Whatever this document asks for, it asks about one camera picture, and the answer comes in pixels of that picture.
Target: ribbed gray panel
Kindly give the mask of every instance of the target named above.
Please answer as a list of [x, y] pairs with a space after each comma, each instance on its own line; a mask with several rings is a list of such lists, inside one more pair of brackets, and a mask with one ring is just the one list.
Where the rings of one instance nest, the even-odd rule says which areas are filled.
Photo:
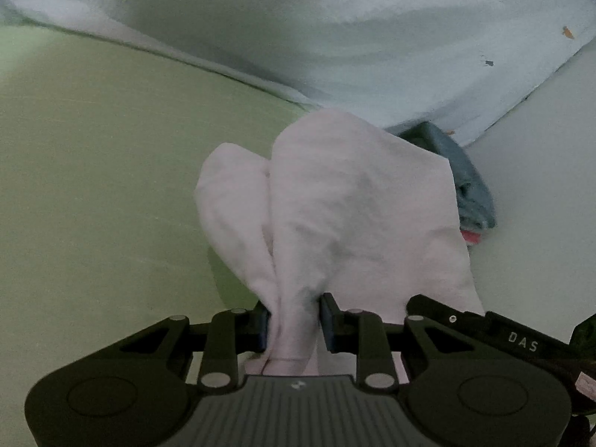
[[438, 447], [399, 404], [357, 390], [350, 377], [248, 377], [199, 403], [160, 447]]

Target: white label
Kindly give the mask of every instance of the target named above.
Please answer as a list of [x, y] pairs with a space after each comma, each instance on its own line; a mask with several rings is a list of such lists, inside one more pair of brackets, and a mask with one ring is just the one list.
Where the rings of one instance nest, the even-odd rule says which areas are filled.
[[575, 388], [579, 393], [596, 402], [596, 380], [586, 375], [583, 371], [577, 377]]

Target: light pink garment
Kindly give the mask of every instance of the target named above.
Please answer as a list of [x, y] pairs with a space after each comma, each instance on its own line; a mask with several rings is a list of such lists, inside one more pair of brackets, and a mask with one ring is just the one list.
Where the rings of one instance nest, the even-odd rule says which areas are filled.
[[317, 298], [326, 291], [386, 322], [402, 322], [418, 293], [484, 312], [449, 162], [351, 114], [301, 118], [270, 160], [220, 145], [195, 198], [212, 247], [272, 315], [249, 373], [354, 373], [354, 357], [325, 351]]

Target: green mat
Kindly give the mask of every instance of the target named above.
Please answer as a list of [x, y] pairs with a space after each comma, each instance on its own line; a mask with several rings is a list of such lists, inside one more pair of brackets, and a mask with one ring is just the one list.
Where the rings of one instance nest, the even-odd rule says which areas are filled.
[[302, 114], [147, 52], [0, 28], [0, 445], [34, 445], [23, 402], [51, 370], [172, 314], [252, 307], [193, 190], [217, 145], [267, 156]]

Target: white surface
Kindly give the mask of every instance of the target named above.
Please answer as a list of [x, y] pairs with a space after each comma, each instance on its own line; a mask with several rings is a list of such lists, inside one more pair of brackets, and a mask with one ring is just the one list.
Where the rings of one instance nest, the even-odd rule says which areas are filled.
[[432, 120], [460, 144], [596, 35], [595, 0], [6, 1], [377, 126]]
[[467, 151], [497, 209], [471, 251], [485, 309], [568, 342], [596, 313], [596, 41]]
[[212, 247], [271, 313], [250, 373], [355, 374], [354, 355], [321, 342], [323, 292], [395, 324], [415, 294], [483, 312], [449, 162], [351, 114], [302, 117], [271, 159], [222, 144], [203, 164], [196, 201]]

